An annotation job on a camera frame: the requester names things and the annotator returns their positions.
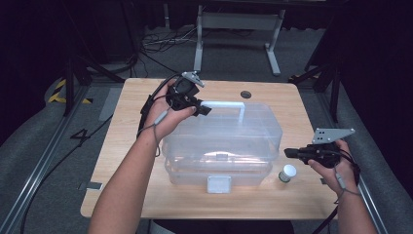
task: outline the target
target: yellow and black tape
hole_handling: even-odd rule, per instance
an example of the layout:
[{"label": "yellow and black tape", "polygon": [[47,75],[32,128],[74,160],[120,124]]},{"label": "yellow and black tape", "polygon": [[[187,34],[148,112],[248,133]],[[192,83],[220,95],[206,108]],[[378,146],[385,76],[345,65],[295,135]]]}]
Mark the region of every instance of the yellow and black tape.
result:
[{"label": "yellow and black tape", "polygon": [[[58,94],[60,93],[61,89],[63,89],[63,86],[66,84],[66,79],[61,78],[60,82],[55,87],[55,90],[53,91],[51,97],[49,97],[49,102],[61,102],[61,103],[66,103],[66,98],[65,97],[59,97]],[[85,98],[83,99],[82,103],[83,104],[92,104],[94,102],[93,98]]]}]

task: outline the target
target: clear plastic box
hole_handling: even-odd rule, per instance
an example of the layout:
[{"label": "clear plastic box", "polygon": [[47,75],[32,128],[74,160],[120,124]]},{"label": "clear plastic box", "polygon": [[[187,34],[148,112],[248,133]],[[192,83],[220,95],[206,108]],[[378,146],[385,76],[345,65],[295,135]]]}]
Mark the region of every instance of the clear plastic box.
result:
[{"label": "clear plastic box", "polygon": [[279,156],[282,138],[271,108],[230,101],[204,101],[203,105],[212,108],[208,116],[191,116],[164,138],[162,151],[170,181],[208,188],[210,181],[211,186],[225,183],[230,188],[259,185]]}]

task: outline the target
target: human arm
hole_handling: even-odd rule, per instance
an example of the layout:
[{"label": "human arm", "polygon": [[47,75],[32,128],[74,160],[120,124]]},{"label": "human arm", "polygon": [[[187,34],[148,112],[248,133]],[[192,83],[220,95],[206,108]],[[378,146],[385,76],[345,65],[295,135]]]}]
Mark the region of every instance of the human arm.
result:
[{"label": "human arm", "polygon": [[[155,162],[158,143],[170,134],[195,109],[180,111],[169,108],[164,86],[152,105],[142,131],[123,162],[104,187],[94,207],[89,233],[134,233],[140,220],[149,177]],[[156,126],[152,124],[164,112],[167,116]]]},{"label": "human arm", "polygon": [[[350,153],[349,146],[344,140],[337,140],[336,144],[341,150]],[[358,188],[352,164],[342,157],[340,163],[336,166],[336,172],[343,179],[348,191],[344,191],[340,186],[334,169],[325,168],[314,160],[309,160],[309,165],[319,173],[325,179],[328,186],[337,193],[337,197],[339,198],[337,212],[339,233],[377,233],[361,196],[357,195]]]}]

